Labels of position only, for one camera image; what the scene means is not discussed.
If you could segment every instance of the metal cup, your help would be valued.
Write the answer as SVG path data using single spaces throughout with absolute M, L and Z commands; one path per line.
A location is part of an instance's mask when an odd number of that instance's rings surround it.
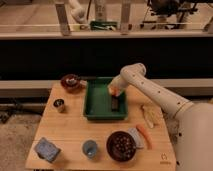
M 82 146 L 82 151 L 88 158 L 93 158 L 98 151 L 98 145 L 93 140 L 87 140 Z

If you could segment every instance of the floor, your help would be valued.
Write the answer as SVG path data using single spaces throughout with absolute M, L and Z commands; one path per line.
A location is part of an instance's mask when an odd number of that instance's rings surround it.
M 111 20 L 120 19 L 120 4 L 116 1 L 108 5 L 110 9 L 108 18 Z M 135 10 L 131 13 L 131 22 L 139 23 L 146 13 L 146 6 L 135 0 L 132 6 Z M 94 17 L 94 8 L 91 9 L 90 19 Z M 191 25 L 201 29 L 213 15 L 213 9 L 207 4 L 199 5 L 199 12 L 190 17 Z M 71 15 L 68 15 L 70 23 L 74 23 Z M 26 32 L 26 31 L 57 31 L 58 28 L 50 27 L 57 25 L 57 15 L 52 1 L 34 0 L 32 5 L 0 7 L 0 32 Z M 24 165 L 32 144 L 36 129 L 41 116 L 28 115 L 27 113 L 13 115 L 6 124 L 0 123 L 0 171 L 25 171 Z M 165 116 L 172 143 L 175 147 L 178 123 Z
M 25 171 L 25 161 L 41 116 L 19 114 L 0 123 L 0 171 Z
M 86 0 L 82 5 L 87 11 Z M 108 0 L 107 19 L 108 21 L 118 21 L 121 18 L 121 0 Z M 132 0 L 130 23 L 139 29 L 139 24 L 145 19 L 156 21 L 156 16 L 151 16 L 147 12 L 147 5 L 143 0 Z M 69 24 L 76 24 L 71 16 L 71 8 L 66 3 L 66 11 Z M 202 29 L 213 14 L 213 8 L 207 4 L 199 4 L 198 12 L 188 17 L 186 29 Z M 94 5 L 91 5 L 89 20 L 94 20 Z M 176 23 L 176 16 L 173 15 L 167 19 L 169 23 Z M 58 19 L 55 6 L 52 0 L 34 0 L 31 5 L 3 5 L 0 7 L 0 33 L 4 32 L 51 32 L 59 31 Z

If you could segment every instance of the small bowl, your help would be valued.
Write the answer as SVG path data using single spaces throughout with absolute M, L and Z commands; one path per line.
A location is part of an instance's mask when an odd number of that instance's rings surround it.
M 124 131 L 112 133 L 107 139 L 107 152 L 110 157 L 119 162 L 131 160 L 136 152 L 136 143 L 132 136 Z
M 62 77 L 61 85 L 64 87 L 67 92 L 72 93 L 76 89 L 81 87 L 81 79 L 75 74 L 68 74 Z

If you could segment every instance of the bowl of food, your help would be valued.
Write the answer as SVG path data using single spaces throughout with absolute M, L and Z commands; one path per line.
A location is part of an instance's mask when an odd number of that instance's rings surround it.
M 79 76 L 75 74 L 68 74 L 62 77 L 61 85 L 68 93 L 72 93 L 81 87 L 80 81 L 81 79 Z
M 136 152 L 136 143 L 132 136 L 124 131 L 116 131 L 107 139 L 107 152 L 116 161 L 131 160 Z

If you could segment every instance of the green tray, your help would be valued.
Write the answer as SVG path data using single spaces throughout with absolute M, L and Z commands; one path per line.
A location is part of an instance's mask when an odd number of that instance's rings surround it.
M 88 120 L 122 120 L 127 116 L 126 94 L 119 98 L 119 110 L 111 110 L 111 96 L 107 86 L 112 78 L 98 77 L 89 80 L 86 89 L 84 116 Z

